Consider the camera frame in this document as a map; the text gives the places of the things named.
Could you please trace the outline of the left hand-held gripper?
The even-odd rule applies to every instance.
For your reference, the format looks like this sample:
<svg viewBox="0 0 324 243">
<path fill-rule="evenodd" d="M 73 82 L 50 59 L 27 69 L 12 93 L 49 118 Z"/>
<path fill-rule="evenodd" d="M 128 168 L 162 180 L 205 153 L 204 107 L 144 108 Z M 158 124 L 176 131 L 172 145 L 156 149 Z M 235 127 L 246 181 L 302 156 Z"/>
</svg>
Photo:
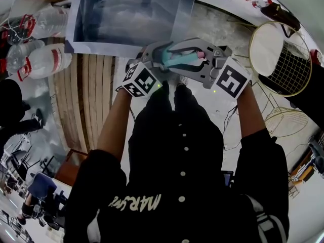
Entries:
<svg viewBox="0 0 324 243">
<path fill-rule="evenodd" d="M 135 98 L 150 97 L 170 77 L 171 71 L 162 63 L 170 60 L 168 52 L 173 41 L 155 42 L 144 46 L 134 59 L 126 64 L 126 75 L 117 91 L 125 89 Z"/>
</svg>

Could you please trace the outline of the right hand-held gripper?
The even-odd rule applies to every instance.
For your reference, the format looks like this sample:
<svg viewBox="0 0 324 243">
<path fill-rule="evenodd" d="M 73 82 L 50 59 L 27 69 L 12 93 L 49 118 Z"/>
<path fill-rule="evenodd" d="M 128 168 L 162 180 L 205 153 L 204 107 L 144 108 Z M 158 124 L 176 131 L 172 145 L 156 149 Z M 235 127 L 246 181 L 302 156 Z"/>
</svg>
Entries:
<svg viewBox="0 0 324 243">
<path fill-rule="evenodd" d="M 202 83 L 206 89 L 228 99 L 237 99 L 252 75 L 232 57 L 228 46 L 217 47 L 203 39 L 191 38 L 168 49 L 174 56 L 170 71 Z"/>
</svg>

